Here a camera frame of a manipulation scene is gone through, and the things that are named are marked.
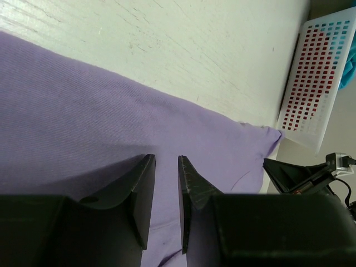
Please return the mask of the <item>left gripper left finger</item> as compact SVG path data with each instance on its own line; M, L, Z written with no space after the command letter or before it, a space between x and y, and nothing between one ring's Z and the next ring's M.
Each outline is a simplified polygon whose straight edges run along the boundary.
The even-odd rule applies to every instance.
M147 248L156 160L144 156L80 201L63 195L1 196L2 266L140 266Z

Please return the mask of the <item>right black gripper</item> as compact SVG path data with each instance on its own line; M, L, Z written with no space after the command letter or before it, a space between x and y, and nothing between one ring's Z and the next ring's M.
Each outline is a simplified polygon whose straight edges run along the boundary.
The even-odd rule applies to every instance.
M264 159L263 168L277 191L281 194L313 194L334 196L350 213L355 222L355 200L347 176L333 176L326 163L300 166L281 161Z

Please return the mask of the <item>purple t shirt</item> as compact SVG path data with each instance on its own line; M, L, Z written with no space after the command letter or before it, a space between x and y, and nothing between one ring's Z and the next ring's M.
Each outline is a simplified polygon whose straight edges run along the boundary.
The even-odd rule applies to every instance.
M156 156L142 266L186 266L177 159L223 192L260 191L283 134L235 122L116 73L1 33L1 193L79 200Z

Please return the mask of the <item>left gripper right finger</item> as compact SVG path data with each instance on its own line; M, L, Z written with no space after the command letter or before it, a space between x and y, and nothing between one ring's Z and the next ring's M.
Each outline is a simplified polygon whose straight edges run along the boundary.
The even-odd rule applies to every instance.
M188 266L354 266L355 222L334 196L225 194L178 159Z

